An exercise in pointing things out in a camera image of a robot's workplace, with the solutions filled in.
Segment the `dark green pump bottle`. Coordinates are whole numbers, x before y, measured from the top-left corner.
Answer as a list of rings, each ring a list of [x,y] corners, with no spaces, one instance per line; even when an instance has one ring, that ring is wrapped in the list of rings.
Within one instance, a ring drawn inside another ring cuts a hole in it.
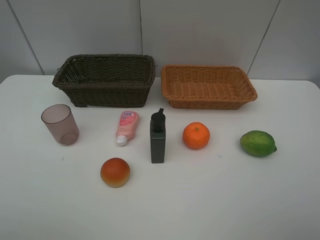
[[[152,164],[165,162],[166,150],[166,116],[164,109],[151,115],[150,119],[150,154]]]

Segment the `pink lotion bottle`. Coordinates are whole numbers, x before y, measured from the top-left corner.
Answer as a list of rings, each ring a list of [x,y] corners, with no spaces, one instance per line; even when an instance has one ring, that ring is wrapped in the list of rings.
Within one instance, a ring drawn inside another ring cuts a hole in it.
[[[121,113],[116,131],[116,144],[118,146],[125,146],[128,141],[135,137],[139,120],[140,116],[137,112],[124,111]]]

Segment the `orange tangerine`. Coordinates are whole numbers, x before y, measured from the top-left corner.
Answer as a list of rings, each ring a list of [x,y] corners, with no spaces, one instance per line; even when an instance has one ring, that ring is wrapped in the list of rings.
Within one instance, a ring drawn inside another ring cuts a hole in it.
[[[184,128],[182,140],[188,148],[200,150],[208,145],[210,136],[209,129],[203,123],[192,122]]]

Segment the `brown round bread bun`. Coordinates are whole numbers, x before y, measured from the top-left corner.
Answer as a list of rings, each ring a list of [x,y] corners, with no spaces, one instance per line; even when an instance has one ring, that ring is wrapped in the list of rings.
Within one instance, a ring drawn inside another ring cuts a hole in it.
[[[124,186],[130,178],[129,164],[122,158],[108,159],[100,169],[100,177],[105,184],[112,188]]]

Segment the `green lime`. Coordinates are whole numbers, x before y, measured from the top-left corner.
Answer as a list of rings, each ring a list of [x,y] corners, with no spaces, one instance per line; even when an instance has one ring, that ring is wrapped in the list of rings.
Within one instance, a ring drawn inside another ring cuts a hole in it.
[[[267,132],[252,130],[245,133],[239,140],[242,149],[254,157],[266,157],[277,151],[274,138]]]

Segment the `translucent pink plastic cup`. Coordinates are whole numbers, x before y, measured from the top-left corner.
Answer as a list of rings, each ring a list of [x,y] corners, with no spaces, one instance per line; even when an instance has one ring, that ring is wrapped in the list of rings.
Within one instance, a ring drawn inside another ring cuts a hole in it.
[[[68,105],[55,104],[46,108],[41,120],[60,145],[69,146],[78,140],[80,132]]]

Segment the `orange wicker basket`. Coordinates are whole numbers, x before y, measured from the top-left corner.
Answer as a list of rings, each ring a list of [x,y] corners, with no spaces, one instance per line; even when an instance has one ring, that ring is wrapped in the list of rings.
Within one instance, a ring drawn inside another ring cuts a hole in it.
[[[236,110],[258,98],[237,66],[168,64],[161,70],[161,90],[177,109]]]

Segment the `dark brown wicker basket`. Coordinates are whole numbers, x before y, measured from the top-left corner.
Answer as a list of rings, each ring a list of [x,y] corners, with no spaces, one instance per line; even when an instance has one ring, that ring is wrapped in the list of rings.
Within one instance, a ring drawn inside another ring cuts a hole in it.
[[[155,75],[149,55],[79,54],[64,62],[52,84],[76,107],[142,108]]]

